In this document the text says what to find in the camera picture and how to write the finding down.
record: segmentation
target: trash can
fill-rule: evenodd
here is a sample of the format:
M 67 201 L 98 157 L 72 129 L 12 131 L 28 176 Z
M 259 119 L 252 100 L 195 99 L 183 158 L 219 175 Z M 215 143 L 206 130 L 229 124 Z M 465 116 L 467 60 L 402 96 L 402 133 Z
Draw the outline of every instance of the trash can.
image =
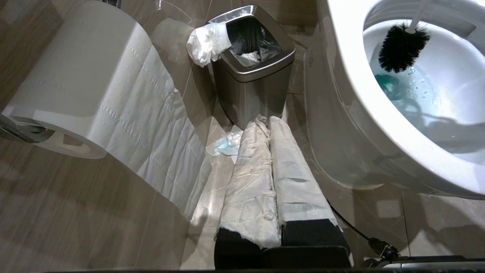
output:
M 258 114 L 280 118 L 295 56 L 288 35 L 257 5 L 228 11 L 207 23 L 226 23 L 232 44 L 212 64 L 227 116 L 241 129 Z

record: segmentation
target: toilet brush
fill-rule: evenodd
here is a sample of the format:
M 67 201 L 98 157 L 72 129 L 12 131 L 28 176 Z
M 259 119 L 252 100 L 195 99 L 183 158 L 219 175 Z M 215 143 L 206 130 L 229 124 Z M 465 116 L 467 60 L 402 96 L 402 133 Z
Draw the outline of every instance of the toilet brush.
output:
M 421 50 L 430 39 L 424 29 L 417 29 L 424 9 L 431 0 L 422 0 L 409 25 L 397 24 L 391 27 L 379 52 L 379 63 L 387 72 L 396 73 L 413 66 Z

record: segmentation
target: white toilet bowl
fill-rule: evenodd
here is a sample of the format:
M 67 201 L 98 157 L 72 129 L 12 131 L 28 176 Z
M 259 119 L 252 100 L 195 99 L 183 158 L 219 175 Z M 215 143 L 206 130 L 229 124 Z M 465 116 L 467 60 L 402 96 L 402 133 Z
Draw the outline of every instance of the white toilet bowl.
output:
M 419 2 L 317 0 L 305 57 L 313 155 L 346 187 L 485 199 L 485 0 L 433 0 L 416 65 L 386 73 L 376 59 L 387 30 Z M 397 97 L 375 78 L 386 74 L 403 84 Z

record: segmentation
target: tile floor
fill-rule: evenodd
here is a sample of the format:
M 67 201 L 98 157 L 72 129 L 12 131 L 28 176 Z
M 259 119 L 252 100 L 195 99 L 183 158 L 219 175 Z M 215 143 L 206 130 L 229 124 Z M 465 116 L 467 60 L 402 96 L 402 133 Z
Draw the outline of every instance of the tile floor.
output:
M 368 191 L 352 190 L 324 177 L 311 154 L 303 95 L 303 56 L 313 28 L 282 27 L 297 48 L 284 118 L 323 194 L 335 209 L 368 237 L 393 244 L 403 256 L 485 257 L 485 201 L 426 196 L 391 185 Z M 217 102 L 207 143 L 225 136 L 231 126 Z M 181 269 L 214 268 L 214 235 L 234 164 L 223 155 L 211 158 L 211 162 L 213 172 L 189 227 Z M 340 224 L 352 250 L 355 266 L 362 265 L 366 257 L 376 257 L 362 237 L 345 224 Z

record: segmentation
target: black trash bag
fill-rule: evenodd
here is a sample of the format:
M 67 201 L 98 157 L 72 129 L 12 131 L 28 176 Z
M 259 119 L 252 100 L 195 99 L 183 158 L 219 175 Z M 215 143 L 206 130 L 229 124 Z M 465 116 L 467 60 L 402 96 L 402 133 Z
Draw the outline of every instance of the black trash bag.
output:
M 281 53 L 281 47 L 269 31 L 254 17 L 246 17 L 226 25 L 232 46 L 229 50 L 243 66 L 259 62 L 245 59 L 241 55 L 256 52 L 264 62 Z

